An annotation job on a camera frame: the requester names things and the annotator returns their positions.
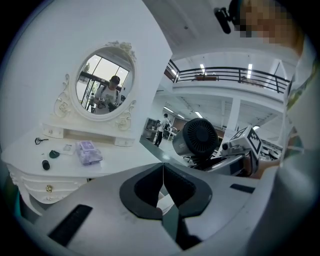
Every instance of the mirror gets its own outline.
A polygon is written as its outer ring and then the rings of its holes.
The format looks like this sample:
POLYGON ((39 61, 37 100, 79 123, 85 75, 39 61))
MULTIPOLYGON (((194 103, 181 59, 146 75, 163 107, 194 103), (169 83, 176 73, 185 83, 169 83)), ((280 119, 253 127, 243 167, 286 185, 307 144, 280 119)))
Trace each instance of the mirror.
POLYGON ((121 48, 105 47, 96 51, 87 59, 76 81, 80 104, 95 115, 114 111, 128 97, 133 73, 130 56, 121 48))

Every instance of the tissue package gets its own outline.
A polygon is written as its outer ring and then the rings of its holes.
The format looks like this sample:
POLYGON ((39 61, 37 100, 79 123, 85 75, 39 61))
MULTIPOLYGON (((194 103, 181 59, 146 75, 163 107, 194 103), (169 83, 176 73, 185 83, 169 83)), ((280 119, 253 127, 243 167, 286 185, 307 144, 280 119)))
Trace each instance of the tissue package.
POLYGON ((96 149, 92 141, 85 140, 77 142, 75 148, 79 160, 84 166, 99 163, 102 160, 100 150, 96 149))

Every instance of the drawer knob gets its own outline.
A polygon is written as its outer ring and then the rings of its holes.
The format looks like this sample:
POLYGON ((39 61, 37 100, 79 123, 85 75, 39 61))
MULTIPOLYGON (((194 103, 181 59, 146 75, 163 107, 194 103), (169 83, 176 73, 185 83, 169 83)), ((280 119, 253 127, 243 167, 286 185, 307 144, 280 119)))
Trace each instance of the drawer knob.
POLYGON ((51 193, 51 192, 52 192, 52 186, 47 185, 46 188, 45 188, 45 190, 46 190, 47 192, 51 193))

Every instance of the black railing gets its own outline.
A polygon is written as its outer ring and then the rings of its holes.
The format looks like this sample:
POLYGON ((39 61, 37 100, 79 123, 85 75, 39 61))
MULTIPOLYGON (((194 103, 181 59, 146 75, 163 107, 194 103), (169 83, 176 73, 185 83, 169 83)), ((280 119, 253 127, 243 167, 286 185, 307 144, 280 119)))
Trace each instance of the black railing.
POLYGON ((179 70, 170 60, 165 75, 173 82, 185 81, 233 81, 253 85, 283 94, 290 81, 280 76, 255 69, 216 66, 179 70))

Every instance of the pillar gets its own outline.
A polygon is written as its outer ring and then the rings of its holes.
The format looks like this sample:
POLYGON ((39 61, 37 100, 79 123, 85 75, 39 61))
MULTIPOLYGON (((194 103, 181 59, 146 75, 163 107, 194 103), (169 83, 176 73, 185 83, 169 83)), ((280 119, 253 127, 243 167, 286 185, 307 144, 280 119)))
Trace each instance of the pillar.
POLYGON ((233 135, 236 133, 236 128, 238 125, 238 117, 239 117, 239 110, 240 110, 240 103, 241 100, 239 98, 234 98, 232 101, 232 107, 231 107, 231 112, 228 120, 228 124, 226 126, 224 136, 222 139, 222 143, 219 147, 218 152, 216 153, 216 156, 220 156, 220 151, 222 150, 222 145, 229 141, 233 135))

